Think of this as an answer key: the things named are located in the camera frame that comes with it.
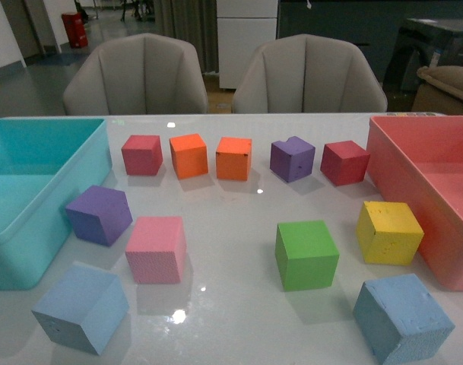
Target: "foam cube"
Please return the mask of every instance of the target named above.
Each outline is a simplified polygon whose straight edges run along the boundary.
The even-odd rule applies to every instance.
[[[139,217],[125,254],[138,284],[176,284],[186,263],[182,217]]]
[[[326,143],[322,154],[321,171],[336,186],[364,180],[369,152],[353,141]]]
[[[423,231],[405,203],[364,202],[356,235],[366,263],[409,265]]]
[[[271,144],[270,169],[287,183],[312,173],[316,148],[299,137]]]
[[[285,291],[330,287],[339,251],[324,221],[279,223],[275,258]]]
[[[218,179],[248,180],[252,166],[252,140],[249,138],[222,137],[216,150]]]
[[[131,135],[122,147],[128,175],[155,176],[162,165],[162,146],[158,135]]]
[[[111,246],[132,223],[132,213],[122,191],[91,186],[65,211],[81,240]]]
[[[169,141],[172,165],[178,179],[208,173],[208,148],[200,135],[181,135]]]
[[[415,274],[365,281],[353,315],[382,365],[434,356],[455,327]]]
[[[73,265],[33,307],[50,341],[101,355],[128,312],[118,276]]]

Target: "blue cube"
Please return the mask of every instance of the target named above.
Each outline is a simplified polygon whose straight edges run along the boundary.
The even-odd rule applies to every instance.
[[[32,313],[52,342],[101,355],[128,312],[118,276],[73,265]]]
[[[415,274],[365,281],[353,314],[384,365],[434,356],[455,327]]]

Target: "glossy table surface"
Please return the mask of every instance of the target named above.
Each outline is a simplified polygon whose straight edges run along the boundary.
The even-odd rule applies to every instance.
[[[352,316],[365,280],[415,273],[456,324],[424,364],[463,364],[463,293],[441,287],[417,254],[409,266],[366,265],[355,236],[364,201],[382,200],[367,177],[334,187],[319,170],[324,143],[366,147],[368,114],[120,116],[107,118],[113,170],[105,186],[126,192],[134,223],[108,248],[73,233],[41,282],[0,291],[0,364],[375,364]],[[168,139],[199,133],[209,174],[178,180]],[[156,176],[127,176],[121,146],[159,135]],[[312,175],[285,183],[269,169],[274,141],[298,136],[316,146]],[[247,182],[216,179],[221,137],[252,139]],[[125,245],[140,216],[183,217],[188,244],[181,284],[137,285]],[[277,223],[323,220],[340,251],[333,284],[284,293],[274,258]],[[117,274],[130,309],[101,356],[53,344],[30,312],[73,262]]]

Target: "teal plastic bin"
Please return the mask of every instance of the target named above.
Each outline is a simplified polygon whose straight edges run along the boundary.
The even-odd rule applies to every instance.
[[[0,119],[0,290],[39,282],[71,232],[64,207],[111,166],[104,119]]]

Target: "red fire extinguisher box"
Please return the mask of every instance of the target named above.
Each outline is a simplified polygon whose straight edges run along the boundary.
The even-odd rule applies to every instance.
[[[64,13],[62,14],[62,21],[71,48],[87,46],[86,30],[84,29],[81,13]]]

